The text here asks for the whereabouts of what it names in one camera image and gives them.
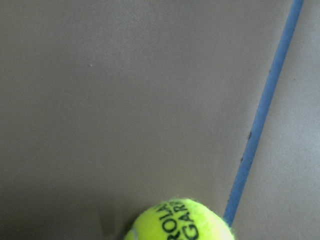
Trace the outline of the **yellow tennis ball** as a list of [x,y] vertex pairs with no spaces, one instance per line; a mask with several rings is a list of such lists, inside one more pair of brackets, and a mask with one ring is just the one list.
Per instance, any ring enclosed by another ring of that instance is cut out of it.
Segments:
[[217,214],[189,198],[171,199],[141,213],[125,240],[233,240]]

